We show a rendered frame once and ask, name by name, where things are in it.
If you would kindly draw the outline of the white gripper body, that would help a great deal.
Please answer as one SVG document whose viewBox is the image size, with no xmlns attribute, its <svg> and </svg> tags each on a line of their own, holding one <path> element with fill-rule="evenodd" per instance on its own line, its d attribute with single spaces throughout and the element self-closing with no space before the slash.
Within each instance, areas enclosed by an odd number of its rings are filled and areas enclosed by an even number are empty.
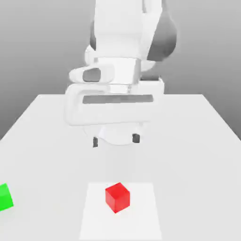
<svg viewBox="0 0 241 241">
<path fill-rule="evenodd" d="M 72 126 L 148 122 L 157 96 L 140 87 L 131 94 L 110 93 L 110 85 L 72 84 L 65 92 L 65 120 Z"/>
</svg>

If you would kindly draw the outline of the small red cube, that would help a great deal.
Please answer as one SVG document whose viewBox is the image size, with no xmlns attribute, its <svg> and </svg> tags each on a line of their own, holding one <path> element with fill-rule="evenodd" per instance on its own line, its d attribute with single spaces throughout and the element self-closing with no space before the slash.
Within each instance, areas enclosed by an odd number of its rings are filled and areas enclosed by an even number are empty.
<svg viewBox="0 0 241 241">
<path fill-rule="evenodd" d="M 116 183 L 105 189 L 105 202 L 118 213 L 130 206 L 130 192 L 122 183 Z"/>
</svg>

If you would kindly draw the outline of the small green cube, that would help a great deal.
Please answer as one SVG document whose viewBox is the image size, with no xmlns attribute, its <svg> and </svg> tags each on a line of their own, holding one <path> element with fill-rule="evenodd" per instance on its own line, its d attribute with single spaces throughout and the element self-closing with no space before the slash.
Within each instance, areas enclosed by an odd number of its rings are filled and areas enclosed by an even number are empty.
<svg viewBox="0 0 241 241">
<path fill-rule="evenodd" d="M 0 211 L 6 210 L 14 206 L 8 185 L 0 185 Z"/>
</svg>

